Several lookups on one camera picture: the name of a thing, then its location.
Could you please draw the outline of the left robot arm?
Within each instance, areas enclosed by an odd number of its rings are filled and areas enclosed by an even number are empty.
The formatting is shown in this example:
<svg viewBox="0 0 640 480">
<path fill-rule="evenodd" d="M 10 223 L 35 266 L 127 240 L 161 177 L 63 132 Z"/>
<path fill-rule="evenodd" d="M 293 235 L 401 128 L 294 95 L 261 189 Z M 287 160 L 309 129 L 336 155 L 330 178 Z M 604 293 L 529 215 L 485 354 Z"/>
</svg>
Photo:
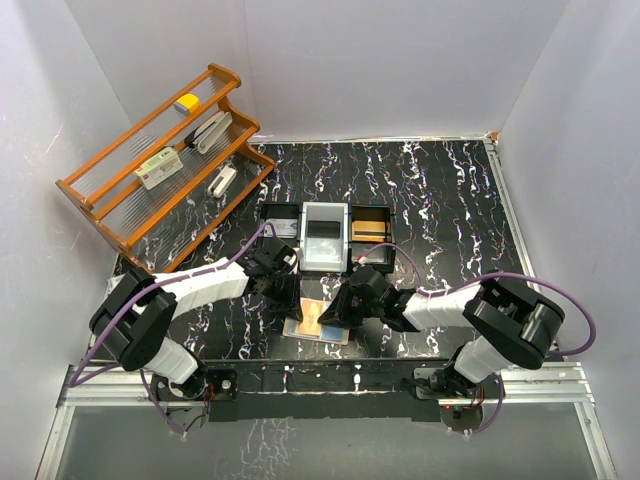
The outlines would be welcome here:
<svg viewBox="0 0 640 480">
<path fill-rule="evenodd" d="M 207 369 L 168 331 L 177 317 L 222 300 L 265 297 L 278 315 L 302 318 L 297 252 L 277 237 L 230 259 L 202 267 L 152 275 L 127 272 L 89 322 L 98 346 L 125 371 L 148 370 L 165 378 L 182 397 L 194 399 L 206 387 Z"/>
</svg>

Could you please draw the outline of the beige leather card holder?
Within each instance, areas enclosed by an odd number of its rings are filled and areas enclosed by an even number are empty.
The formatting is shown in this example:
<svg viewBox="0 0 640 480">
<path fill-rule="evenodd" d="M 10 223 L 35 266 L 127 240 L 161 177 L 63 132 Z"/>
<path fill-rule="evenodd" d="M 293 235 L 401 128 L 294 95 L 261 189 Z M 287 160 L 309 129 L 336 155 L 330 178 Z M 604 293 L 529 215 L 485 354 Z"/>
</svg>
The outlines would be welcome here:
<svg viewBox="0 0 640 480">
<path fill-rule="evenodd" d="M 328 306 L 328 301 L 302 298 L 303 320 L 297 321 L 287 317 L 284 322 L 283 335 L 289 338 L 346 345 L 349 341 L 347 329 L 319 323 L 320 316 Z"/>
</svg>

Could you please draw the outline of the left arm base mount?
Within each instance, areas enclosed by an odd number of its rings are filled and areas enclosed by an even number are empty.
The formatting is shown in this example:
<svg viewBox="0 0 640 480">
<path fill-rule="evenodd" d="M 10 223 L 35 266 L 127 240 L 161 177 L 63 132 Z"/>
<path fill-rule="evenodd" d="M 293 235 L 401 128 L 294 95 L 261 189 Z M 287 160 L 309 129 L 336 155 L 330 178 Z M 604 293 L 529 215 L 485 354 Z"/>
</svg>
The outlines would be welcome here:
<svg viewBox="0 0 640 480">
<path fill-rule="evenodd" d="M 234 401 L 238 393 L 238 374 L 227 368 L 199 369 L 184 384 L 153 374 L 151 387 L 156 397 L 165 402 Z"/>
</svg>

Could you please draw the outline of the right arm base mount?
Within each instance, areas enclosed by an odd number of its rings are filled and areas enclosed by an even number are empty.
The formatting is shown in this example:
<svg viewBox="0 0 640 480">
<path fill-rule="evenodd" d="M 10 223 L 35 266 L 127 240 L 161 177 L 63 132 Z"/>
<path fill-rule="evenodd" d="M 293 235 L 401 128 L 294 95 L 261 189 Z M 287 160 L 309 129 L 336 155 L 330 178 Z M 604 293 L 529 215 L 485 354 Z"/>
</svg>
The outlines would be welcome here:
<svg viewBox="0 0 640 480">
<path fill-rule="evenodd" d="M 484 391 L 488 398 L 496 398 L 499 387 L 489 376 L 475 383 L 453 368 L 415 368 L 400 380 L 400 387 L 418 399 L 462 398 L 471 400 Z"/>
</svg>

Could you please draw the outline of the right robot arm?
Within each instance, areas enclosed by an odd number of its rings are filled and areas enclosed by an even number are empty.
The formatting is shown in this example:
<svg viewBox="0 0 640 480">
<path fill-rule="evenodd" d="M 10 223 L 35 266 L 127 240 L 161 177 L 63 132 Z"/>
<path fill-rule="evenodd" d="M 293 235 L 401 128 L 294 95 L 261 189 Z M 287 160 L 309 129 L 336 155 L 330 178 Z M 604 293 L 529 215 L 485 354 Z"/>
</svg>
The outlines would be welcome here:
<svg viewBox="0 0 640 480">
<path fill-rule="evenodd" d="M 341 285 L 318 322 L 354 329 L 368 318 L 409 333 L 472 326 L 478 337 L 458 347 L 444 368 L 407 382 L 426 394 L 468 397 L 487 377 L 509 366 L 539 369 L 565 314 L 544 295 L 508 277 L 482 280 L 451 293 L 422 294 L 394 287 L 367 265 Z"/>
</svg>

